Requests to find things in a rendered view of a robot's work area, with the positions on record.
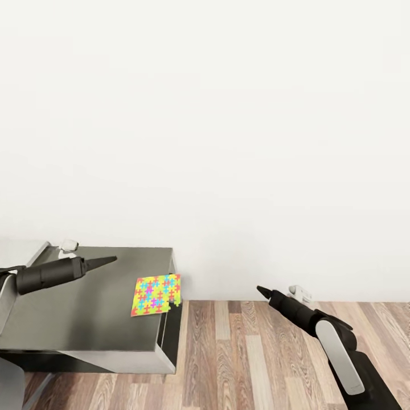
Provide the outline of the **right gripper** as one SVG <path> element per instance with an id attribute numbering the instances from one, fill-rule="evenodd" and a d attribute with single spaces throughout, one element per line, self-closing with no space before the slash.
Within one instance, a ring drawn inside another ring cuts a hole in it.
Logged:
<path id="1" fill-rule="evenodd" d="M 278 291 L 277 289 L 269 290 L 263 286 L 258 285 L 257 290 L 267 299 L 269 299 L 269 304 L 274 309 L 278 310 L 284 317 L 289 319 L 292 323 L 296 323 L 296 314 L 299 308 L 307 307 L 301 302 L 294 300 Z"/>

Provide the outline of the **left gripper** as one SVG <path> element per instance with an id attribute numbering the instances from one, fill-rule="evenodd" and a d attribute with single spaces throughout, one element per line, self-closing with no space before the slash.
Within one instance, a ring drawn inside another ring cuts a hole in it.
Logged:
<path id="1" fill-rule="evenodd" d="M 81 256 L 43 263 L 40 279 L 43 289 L 49 289 L 84 277 L 86 272 L 116 261 L 117 256 L 86 260 Z"/>

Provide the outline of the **jigsaw puzzle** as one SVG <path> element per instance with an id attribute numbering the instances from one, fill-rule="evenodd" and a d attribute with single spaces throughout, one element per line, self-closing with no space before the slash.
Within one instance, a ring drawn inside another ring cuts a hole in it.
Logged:
<path id="1" fill-rule="evenodd" d="M 181 275 L 145 277 L 137 281 L 131 317 L 146 314 L 164 313 L 171 309 L 169 299 L 180 303 Z"/>

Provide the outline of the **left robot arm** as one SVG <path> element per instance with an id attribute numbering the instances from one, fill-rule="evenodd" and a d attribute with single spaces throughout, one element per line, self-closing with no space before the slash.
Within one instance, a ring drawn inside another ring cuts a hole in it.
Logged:
<path id="1" fill-rule="evenodd" d="M 117 260 L 117 256 L 86 260 L 73 253 L 78 247 L 78 241 L 63 239 L 59 246 L 59 260 L 32 267 L 0 268 L 0 337 L 18 293 L 22 296 L 75 281 L 84 277 L 86 272 Z M 9 272 L 12 270 L 17 270 L 17 274 Z"/>

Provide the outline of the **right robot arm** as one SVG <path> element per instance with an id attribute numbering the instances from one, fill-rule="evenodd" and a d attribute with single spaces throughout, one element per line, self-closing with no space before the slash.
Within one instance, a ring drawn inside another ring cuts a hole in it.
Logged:
<path id="1" fill-rule="evenodd" d="M 312 302 L 312 295 L 299 285 L 289 286 L 287 296 L 260 285 L 257 290 L 271 307 L 319 340 L 348 410 L 402 410 L 369 357 L 357 351 L 351 325 L 302 304 Z"/>

